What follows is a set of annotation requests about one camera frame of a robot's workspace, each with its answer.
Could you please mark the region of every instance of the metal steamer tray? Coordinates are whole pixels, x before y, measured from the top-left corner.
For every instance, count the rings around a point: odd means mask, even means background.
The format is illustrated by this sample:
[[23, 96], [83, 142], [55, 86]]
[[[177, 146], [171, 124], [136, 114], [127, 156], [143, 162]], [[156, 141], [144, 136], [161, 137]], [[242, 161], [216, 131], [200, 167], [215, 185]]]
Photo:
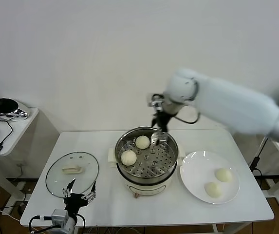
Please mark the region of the metal steamer tray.
[[[115, 148], [120, 171], [131, 181], [140, 184], [155, 184], [171, 176], [178, 157], [178, 147], [173, 137], [168, 135], [166, 142], [150, 144], [142, 150], [135, 145], [137, 137], [144, 135], [151, 138], [157, 129], [141, 127], [131, 131], [131, 134], [126, 133], [120, 138]], [[125, 166], [121, 162], [121, 155], [127, 150], [135, 152], [137, 156], [137, 161], [131, 166]]]

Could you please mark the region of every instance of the white wall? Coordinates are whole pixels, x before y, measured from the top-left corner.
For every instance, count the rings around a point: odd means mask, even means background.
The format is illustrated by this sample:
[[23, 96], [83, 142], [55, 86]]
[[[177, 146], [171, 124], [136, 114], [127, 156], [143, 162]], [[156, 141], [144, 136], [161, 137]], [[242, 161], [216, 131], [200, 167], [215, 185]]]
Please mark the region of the white wall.
[[182, 66], [279, 101], [279, 1], [0, 0], [0, 97], [59, 132], [148, 125]]

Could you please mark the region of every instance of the floor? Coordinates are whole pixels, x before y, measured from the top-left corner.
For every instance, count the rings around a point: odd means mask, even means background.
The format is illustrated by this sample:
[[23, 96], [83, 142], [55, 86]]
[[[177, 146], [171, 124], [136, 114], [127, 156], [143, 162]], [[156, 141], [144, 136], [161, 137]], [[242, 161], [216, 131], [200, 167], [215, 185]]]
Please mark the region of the floor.
[[[32, 193], [36, 183], [35, 182], [27, 182], [26, 186], [23, 189], [24, 193]], [[262, 188], [267, 189], [268, 186], [263, 181]], [[0, 207], [4, 206], [6, 201], [9, 198], [9, 194], [0, 188]], [[268, 199], [271, 208], [275, 213], [275, 219], [266, 222], [257, 222], [253, 224], [253, 231], [252, 225], [249, 225], [242, 229], [238, 234], [279, 234], [279, 205], [277, 204], [276, 200], [273, 198]], [[17, 219], [20, 218], [17, 207], [14, 207], [11, 215]], [[20, 224], [11, 219], [8, 216], [0, 215], [0, 228], [2, 232], [0, 234], [26, 234], [29, 233], [26, 227], [20, 226]], [[174, 226], [174, 227], [140, 227], [136, 228], [138, 233], [145, 233], [145, 234], [177, 234], [177, 233], [201, 233], [201, 232], [212, 232], [211, 226]], [[223, 225], [218, 225], [219, 231], [223, 229]], [[99, 228], [99, 234], [113, 234], [118, 231], [119, 234], [135, 234], [136, 231], [129, 229], [129, 228]], [[97, 233], [97, 230], [94, 228], [91, 230], [91, 233]]]

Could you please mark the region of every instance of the robotic hand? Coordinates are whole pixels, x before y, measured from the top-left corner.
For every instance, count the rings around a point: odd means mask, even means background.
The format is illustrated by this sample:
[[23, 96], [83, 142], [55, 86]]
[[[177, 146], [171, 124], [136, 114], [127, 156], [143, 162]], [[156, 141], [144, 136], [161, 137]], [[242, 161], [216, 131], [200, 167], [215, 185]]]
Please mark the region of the robotic hand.
[[[40, 233], [46, 230], [50, 230], [51, 234], [73, 234], [74, 227], [77, 223], [78, 211], [81, 207], [87, 206], [91, 203], [96, 197], [96, 181], [94, 182], [91, 192], [88, 194], [75, 194], [72, 193], [72, 187], [75, 182], [75, 179], [71, 181], [67, 188], [63, 188], [63, 201], [66, 204], [64, 210], [55, 209], [52, 213], [52, 216], [34, 216], [29, 222], [29, 231], [32, 234]], [[34, 219], [51, 220], [53, 226], [48, 227], [39, 231], [32, 231], [31, 224]]]
[[270, 97], [192, 70], [178, 70], [162, 94], [152, 95], [149, 105], [155, 109], [152, 126], [159, 126], [160, 137], [171, 118], [191, 105], [239, 133], [262, 134], [279, 142], [279, 107]]

